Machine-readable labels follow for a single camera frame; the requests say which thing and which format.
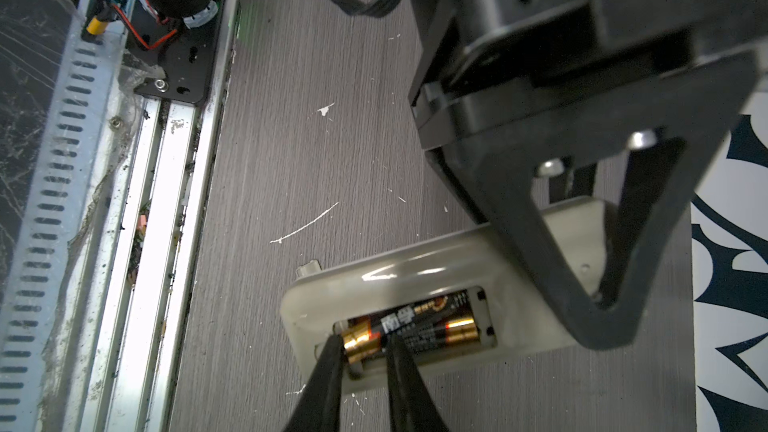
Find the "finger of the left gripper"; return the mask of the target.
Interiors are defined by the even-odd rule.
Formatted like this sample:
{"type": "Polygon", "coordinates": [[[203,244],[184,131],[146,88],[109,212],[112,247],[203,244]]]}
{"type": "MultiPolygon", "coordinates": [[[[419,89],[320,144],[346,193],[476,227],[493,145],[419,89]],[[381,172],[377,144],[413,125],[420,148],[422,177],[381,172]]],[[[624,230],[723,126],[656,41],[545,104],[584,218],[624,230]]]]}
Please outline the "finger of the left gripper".
{"type": "Polygon", "coordinates": [[[582,346],[630,344],[668,238],[720,142],[759,81],[752,52],[662,70],[644,54],[553,80],[521,76],[475,91],[422,87],[422,146],[477,223],[499,235],[547,306],[582,346]],[[535,177],[626,154],[617,203],[587,187],[578,230],[600,231],[606,262],[582,286],[532,199],[535,177]]]}

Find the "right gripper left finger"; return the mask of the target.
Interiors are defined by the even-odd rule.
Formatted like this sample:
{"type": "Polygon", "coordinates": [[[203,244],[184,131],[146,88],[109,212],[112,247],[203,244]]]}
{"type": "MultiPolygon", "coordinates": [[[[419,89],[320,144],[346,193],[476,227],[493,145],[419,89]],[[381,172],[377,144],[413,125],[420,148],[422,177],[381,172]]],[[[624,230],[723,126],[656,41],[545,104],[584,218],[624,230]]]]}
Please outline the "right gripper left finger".
{"type": "Polygon", "coordinates": [[[340,405],[345,354],[343,339],[326,341],[293,414],[284,427],[289,431],[340,430],[340,405]]]}

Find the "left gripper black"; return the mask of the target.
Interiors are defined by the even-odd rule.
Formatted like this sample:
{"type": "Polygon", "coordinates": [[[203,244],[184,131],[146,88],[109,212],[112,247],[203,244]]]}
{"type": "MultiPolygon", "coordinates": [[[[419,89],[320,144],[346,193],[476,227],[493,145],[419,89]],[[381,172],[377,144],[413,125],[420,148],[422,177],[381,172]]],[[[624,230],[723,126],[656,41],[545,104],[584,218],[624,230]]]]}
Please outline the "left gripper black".
{"type": "Polygon", "coordinates": [[[533,109],[691,67],[767,36],[767,0],[411,0],[423,47],[409,99],[435,149],[533,109]]]}

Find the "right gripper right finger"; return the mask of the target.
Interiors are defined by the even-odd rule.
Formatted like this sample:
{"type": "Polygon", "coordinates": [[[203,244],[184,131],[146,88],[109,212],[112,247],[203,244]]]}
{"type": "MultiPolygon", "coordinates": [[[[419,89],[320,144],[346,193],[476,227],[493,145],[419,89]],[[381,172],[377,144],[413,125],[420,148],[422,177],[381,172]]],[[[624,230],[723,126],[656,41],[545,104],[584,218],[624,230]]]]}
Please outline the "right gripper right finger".
{"type": "Polygon", "coordinates": [[[386,364],[391,430],[448,432],[413,357],[398,335],[388,336],[386,364]]]}

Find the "AAA battery black copper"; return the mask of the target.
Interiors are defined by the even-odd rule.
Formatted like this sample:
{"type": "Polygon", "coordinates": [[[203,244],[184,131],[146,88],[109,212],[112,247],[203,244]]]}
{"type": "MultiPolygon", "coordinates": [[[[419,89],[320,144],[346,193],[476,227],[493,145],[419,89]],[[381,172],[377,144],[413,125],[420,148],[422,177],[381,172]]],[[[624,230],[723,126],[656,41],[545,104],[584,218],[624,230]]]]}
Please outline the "AAA battery black copper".
{"type": "MultiPolygon", "coordinates": [[[[449,317],[433,324],[420,325],[411,331],[400,329],[394,335],[400,336],[406,349],[416,354],[480,341],[479,329],[471,315],[449,317]]],[[[388,335],[374,332],[369,321],[343,331],[341,337],[349,364],[385,355],[388,335]]]]}
{"type": "Polygon", "coordinates": [[[350,361],[354,355],[369,356],[381,350],[391,334],[404,336],[420,331],[468,308],[468,293],[460,291],[354,319],[353,324],[340,333],[344,351],[350,361]]]}

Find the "white remote control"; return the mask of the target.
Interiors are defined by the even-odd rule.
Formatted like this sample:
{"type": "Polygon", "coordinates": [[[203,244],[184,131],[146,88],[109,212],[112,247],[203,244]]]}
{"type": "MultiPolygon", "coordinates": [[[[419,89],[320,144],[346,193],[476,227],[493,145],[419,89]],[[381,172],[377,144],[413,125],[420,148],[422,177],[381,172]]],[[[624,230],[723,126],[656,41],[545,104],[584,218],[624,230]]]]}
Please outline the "white remote control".
{"type": "MultiPolygon", "coordinates": [[[[309,377],[327,339],[341,336],[354,319],[460,291],[468,293],[469,308],[453,317],[471,315],[480,341],[412,353],[424,376],[574,344],[529,274],[487,225],[333,268],[310,261],[299,267],[280,315],[299,369],[309,377]]],[[[385,384],[385,355],[354,364],[345,356],[344,393],[385,384]]]]}

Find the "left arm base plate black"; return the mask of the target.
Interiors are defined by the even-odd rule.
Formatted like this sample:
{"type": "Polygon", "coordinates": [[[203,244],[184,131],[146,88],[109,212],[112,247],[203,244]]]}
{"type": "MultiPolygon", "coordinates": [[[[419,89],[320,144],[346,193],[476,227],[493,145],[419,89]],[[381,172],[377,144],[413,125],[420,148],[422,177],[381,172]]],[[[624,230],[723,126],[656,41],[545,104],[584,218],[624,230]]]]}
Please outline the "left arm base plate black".
{"type": "Polygon", "coordinates": [[[136,0],[128,51],[145,76],[133,91],[146,97],[205,102],[212,87],[226,0],[136,0]]]}

